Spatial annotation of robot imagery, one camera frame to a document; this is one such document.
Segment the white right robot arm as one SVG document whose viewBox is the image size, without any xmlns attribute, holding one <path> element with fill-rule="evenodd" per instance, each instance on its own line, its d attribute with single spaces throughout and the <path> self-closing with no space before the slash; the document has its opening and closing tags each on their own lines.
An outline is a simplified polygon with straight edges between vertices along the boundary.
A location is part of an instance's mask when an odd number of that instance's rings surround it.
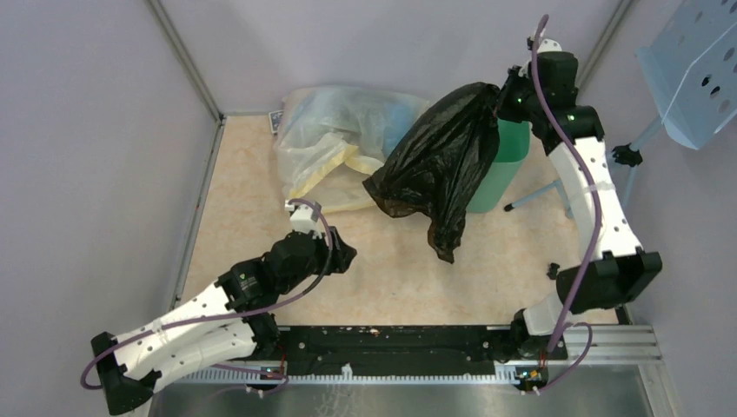
<svg viewBox="0 0 737 417">
<path fill-rule="evenodd" d="M 554 290 L 515 314 L 509 345 L 521 358 L 557 342 L 573 314 L 634 301 L 662 270 L 630 228 L 612 181 L 596 110 L 577 104 L 578 61 L 563 51 L 538 52 L 514 66 L 502 91 L 502 120 L 527 122 L 552 163 L 579 236 L 581 264 L 554 274 Z"/>
</svg>

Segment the black trash bag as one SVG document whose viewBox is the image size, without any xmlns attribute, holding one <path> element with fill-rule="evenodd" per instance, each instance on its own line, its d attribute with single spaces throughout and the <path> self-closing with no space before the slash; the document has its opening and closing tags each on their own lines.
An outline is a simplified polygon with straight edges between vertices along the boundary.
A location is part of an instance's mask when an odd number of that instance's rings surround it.
<svg viewBox="0 0 737 417">
<path fill-rule="evenodd" d="M 455 260 L 467 207 L 500 148 L 495 114 L 499 88 L 470 83 L 431 105 L 364 180 L 377 207 L 392 218 L 422 213 L 430 220 L 428 245 L 447 263 Z"/>
</svg>

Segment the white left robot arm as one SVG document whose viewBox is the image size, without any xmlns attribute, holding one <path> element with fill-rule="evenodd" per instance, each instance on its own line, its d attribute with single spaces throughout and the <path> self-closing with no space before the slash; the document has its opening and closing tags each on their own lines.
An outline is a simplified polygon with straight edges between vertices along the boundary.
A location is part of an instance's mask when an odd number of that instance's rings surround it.
<svg viewBox="0 0 737 417">
<path fill-rule="evenodd" d="M 234 264 L 199 295 L 134 331 L 94 336 L 96 371 L 112 416 L 149 404 L 182 377 L 231 359 L 268 359 L 279 345 L 271 310 L 309 277 L 345 273 L 357 251 L 339 236 L 292 231 L 263 255 Z"/>
</svg>

